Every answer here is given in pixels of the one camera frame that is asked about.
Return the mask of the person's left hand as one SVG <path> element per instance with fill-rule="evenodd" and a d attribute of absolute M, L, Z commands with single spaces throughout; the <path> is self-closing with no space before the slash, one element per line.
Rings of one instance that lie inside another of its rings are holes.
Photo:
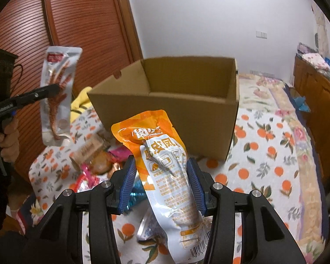
<path fill-rule="evenodd" d="M 14 117 L 0 133 L 1 157 L 5 162 L 14 163 L 19 156 L 18 119 Z"/>

